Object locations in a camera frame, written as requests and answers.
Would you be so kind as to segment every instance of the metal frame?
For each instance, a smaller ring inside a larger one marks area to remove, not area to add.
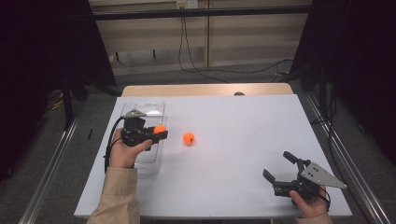
[[[157,11],[136,12],[107,12],[93,13],[96,21],[154,19],[154,18],[180,18],[180,17],[208,17],[208,16],[242,16],[242,15],[272,15],[272,14],[299,14],[308,13],[311,6],[306,7],[241,7],[241,8],[199,8],[199,9],[174,9]]]
[[[69,142],[73,137],[73,133],[77,127],[79,118],[82,115],[84,105],[85,102],[82,102],[78,106],[76,106],[77,108],[76,116],[73,122],[70,124],[69,129],[64,131],[61,141],[56,147],[52,159],[49,162],[49,166],[47,167],[46,172],[41,178],[41,181],[38,184],[37,189],[35,190],[35,194],[28,203],[26,209],[24,210],[23,215],[19,221],[19,224],[35,223],[35,219],[37,218],[38,213],[40,212],[41,206],[43,205],[43,202],[48,192],[50,191],[50,186],[56,175],[59,164],[61,163],[62,157],[64,156],[64,153],[67,150],[67,146],[69,145]]]
[[[306,95],[309,104],[312,107],[312,110],[316,114],[318,118],[321,118],[320,108],[318,108],[318,101],[312,93],[308,93]],[[323,132],[329,136],[330,124],[328,122],[321,122],[321,126],[323,128]],[[361,198],[363,199],[365,205],[370,211],[375,223],[391,223],[387,214],[385,214],[384,209],[380,201],[376,198],[375,194],[367,184],[366,180],[361,175],[358,167],[355,162],[349,156],[346,147],[342,143],[341,139],[338,137],[338,134],[335,130],[332,130],[331,143],[336,152],[338,158],[341,163],[343,163],[346,171],[351,178],[353,184],[358,190]]]

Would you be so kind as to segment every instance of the orange ball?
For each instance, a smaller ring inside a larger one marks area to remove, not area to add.
[[[183,135],[183,142],[186,145],[191,145],[193,141],[194,141],[194,134],[193,133],[185,133]]]
[[[154,133],[161,133],[161,132],[165,132],[165,131],[166,131],[166,127],[160,124],[160,125],[155,126],[153,132]]]

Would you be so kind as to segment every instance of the power outlet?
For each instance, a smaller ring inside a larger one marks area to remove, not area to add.
[[[185,8],[187,8],[187,0],[176,1],[176,9],[185,9]]]
[[[187,8],[198,8],[198,0],[187,0]]]

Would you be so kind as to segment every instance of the black cable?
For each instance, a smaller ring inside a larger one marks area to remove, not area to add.
[[[327,211],[329,212],[330,205],[332,203],[332,198],[330,197],[330,194],[329,194],[329,192],[327,192],[326,189],[323,189],[323,188],[320,188],[320,189],[323,190],[326,193],[327,197],[329,198],[329,199],[326,199],[326,197],[323,197],[320,195],[320,193],[318,193],[319,198],[327,204]]]
[[[335,117],[335,114],[336,114],[336,111],[337,111],[337,99],[336,99],[336,91],[335,91],[334,85],[332,85],[331,99],[330,99],[330,104],[329,104],[327,110],[330,111],[330,116],[320,115],[315,120],[321,119],[318,123],[327,122],[327,124],[328,124],[329,130],[327,131],[327,135],[328,135],[327,140],[328,140],[329,151],[330,151],[330,154],[331,154],[332,161],[334,163],[335,169],[336,169],[336,171],[337,171],[337,173],[339,175],[339,178],[341,179],[342,182],[345,183],[346,182],[345,178],[342,175],[341,169],[338,166],[337,160],[335,159],[334,152],[332,150],[332,132],[333,132],[332,120]],[[350,188],[347,188],[347,191],[349,192],[349,194],[352,197],[352,199],[355,202],[355,204],[358,206],[358,208],[361,211],[361,214],[363,215],[363,217],[366,220],[366,222],[370,223],[369,218],[363,212],[363,209],[361,208],[360,204],[358,203],[358,200],[356,199],[355,195],[352,193]]]
[[[116,144],[119,140],[121,140],[121,138],[116,139],[116,140],[111,144],[111,147],[113,147],[114,144]]]
[[[184,69],[183,66],[181,65],[181,61],[180,61],[180,52],[181,52],[181,46],[182,46],[182,44],[183,44],[183,33],[184,33],[185,36],[186,36],[187,49],[188,49],[188,51],[189,51],[190,61],[191,61],[192,67],[193,67],[194,70],[195,70],[195,71],[193,71],[193,72]],[[189,73],[195,73],[195,72],[197,72],[197,73],[198,73],[199,75],[201,75],[202,77],[208,77],[208,78],[212,78],[212,79],[215,79],[215,80],[218,80],[218,81],[221,81],[221,82],[230,83],[229,81],[223,80],[223,79],[221,79],[221,78],[210,77],[210,76],[204,75],[204,74],[202,74],[202,73],[195,67],[195,64],[194,64],[194,62],[193,62],[193,60],[192,60],[192,56],[191,56],[191,52],[190,52],[190,43],[189,43],[189,39],[188,39],[188,36],[187,36],[186,19],[185,19],[184,17],[181,18],[181,38],[180,38],[180,48],[179,48],[179,50],[178,50],[178,64],[179,64],[181,70],[183,70],[183,71],[185,71],[185,72],[189,72]]]
[[[111,152],[111,148],[113,148],[114,143],[116,143],[117,141],[119,141],[120,139],[117,139],[116,141],[114,141],[113,143],[111,143],[111,140],[113,139],[113,134],[116,131],[117,125],[120,123],[120,121],[124,119],[124,117],[120,117],[119,119],[116,120],[116,122],[114,123],[113,128],[111,129],[111,133],[110,136],[108,137],[108,143],[107,143],[107,147],[106,147],[106,154],[104,156],[105,158],[105,172],[107,171],[107,167],[110,164],[110,152]]]
[[[203,75],[201,72],[228,72],[228,73],[236,73],[236,74],[254,74],[254,73],[260,73],[260,72],[266,71],[266,70],[268,70],[268,69],[270,69],[270,68],[273,68],[273,67],[276,67],[276,72],[277,72],[277,66],[278,66],[280,63],[283,63],[283,62],[292,62],[292,61],[293,61],[293,59],[281,60],[281,61],[279,61],[279,62],[277,62],[277,63],[274,63],[274,64],[272,64],[272,65],[270,65],[270,66],[268,66],[268,67],[265,67],[265,68],[263,68],[263,69],[259,69],[259,70],[256,70],[256,71],[233,71],[233,70],[225,70],[225,69],[200,69],[200,70],[198,70],[198,69],[196,68],[196,66],[195,66],[195,64],[194,64],[194,62],[193,62],[192,56],[191,56],[190,43],[189,43],[189,38],[188,38],[188,35],[187,35],[187,24],[186,24],[185,18],[181,18],[181,23],[182,23],[182,25],[181,25],[180,46],[179,46],[179,50],[178,50],[178,64],[179,64],[180,68],[181,68],[183,71],[185,71],[185,72],[188,72],[188,73],[198,73],[198,74],[200,74],[200,75],[203,76],[203,77],[214,78],[214,79],[216,79],[216,80],[229,83],[229,81],[226,81],[226,80],[223,80],[223,79],[220,79],[220,78],[210,77],[210,76]],[[181,55],[181,47],[182,47],[182,45],[183,45],[183,34],[185,35],[185,38],[186,38],[187,49],[188,49],[188,52],[189,52],[191,64],[192,64],[192,67],[194,68],[194,71],[186,70],[186,69],[181,65],[180,55]]]
[[[276,63],[276,67],[275,67],[275,74],[274,74],[274,78],[270,81],[270,83],[275,82],[275,80],[277,79],[278,73],[277,73],[277,66],[279,65],[279,63]]]

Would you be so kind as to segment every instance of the white table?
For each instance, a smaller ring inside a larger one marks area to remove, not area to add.
[[[78,217],[88,217],[99,202],[106,141],[122,106],[129,102],[165,102],[169,131],[160,172],[138,180],[142,217],[295,217],[298,208],[290,198],[274,195],[262,169],[280,181],[295,179],[296,165],[282,157],[287,150],[332,172],[296,95],[121,97],[78,203]],[[181,140],[185,132],[195,134],[192,147]],[[351,216],[342,191],[328,191],[330,215]]]

